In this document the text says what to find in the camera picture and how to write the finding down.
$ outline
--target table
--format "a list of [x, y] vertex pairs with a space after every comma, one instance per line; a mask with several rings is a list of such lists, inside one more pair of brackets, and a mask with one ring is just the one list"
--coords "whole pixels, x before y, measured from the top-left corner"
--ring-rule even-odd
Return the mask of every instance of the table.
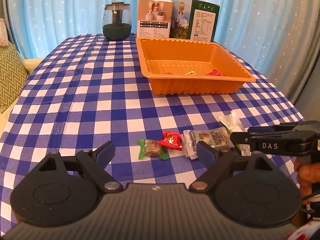
[[[108, 140], [116, 155], [106, 171], [127, 182], [189, 186], [205, 168], [179, 151], [169, 160], [138, 160], [141, 138], [161, 139], [162, 130], [220, 127], [218, 117], [237, 112], [244, 127], [297, 122], [301, 114], [248, 63], [257, 79], [229, 95], [155, 95], [140, 71], [135, 37], [108, 42], [103, 35], [66, 39], [28, 77], [0, 140], [0, 230], [17, 221], [9, 205], [13, 188], [50, 151], [62, 156], [96, 149]], [[269, 156], [296, 183], [289, 157]]]

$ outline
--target green humidifier base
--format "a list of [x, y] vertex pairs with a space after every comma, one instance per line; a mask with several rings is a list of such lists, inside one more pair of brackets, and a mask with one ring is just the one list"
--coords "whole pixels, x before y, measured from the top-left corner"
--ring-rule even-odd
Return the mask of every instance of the green humidifier base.
[[132, 25], [128, 23], [106, 24], [102, 27], [104, 37], [109, 41], [122, 41], [129, 37]]

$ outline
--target white pillow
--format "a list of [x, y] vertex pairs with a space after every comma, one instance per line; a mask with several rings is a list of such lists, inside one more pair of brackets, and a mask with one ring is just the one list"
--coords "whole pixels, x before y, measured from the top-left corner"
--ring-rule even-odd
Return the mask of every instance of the white pillow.
[[0, 18], [0, 47], [9, 46], [7, 27], [5, 26], [5, 20]]

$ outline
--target zigzag pattern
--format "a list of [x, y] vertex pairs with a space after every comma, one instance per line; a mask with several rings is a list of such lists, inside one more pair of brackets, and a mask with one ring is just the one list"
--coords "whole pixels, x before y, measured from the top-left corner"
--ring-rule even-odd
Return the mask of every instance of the zigzag pattern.
[[27, 80], [27, 72], [14, 46], [0, 54], [0, 113], [19, 96]]

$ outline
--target red wrapped candy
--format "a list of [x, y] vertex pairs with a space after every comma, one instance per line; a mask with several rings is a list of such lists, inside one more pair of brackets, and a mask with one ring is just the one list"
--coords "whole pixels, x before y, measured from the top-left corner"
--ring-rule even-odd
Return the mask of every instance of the red wrapped candy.
[[163, 131], [162, 135], [164, 139], [159, 141], [159, 144], [161, 146], [173, 150], [182, 151], [181, 136], [183, 136], [183, 134], [177, 132]]
[[220, 76], [225, 77], [226, 75], [222, 74], [220, 71], [214, 69], [210, 73], [207, 74], [207, 76]]

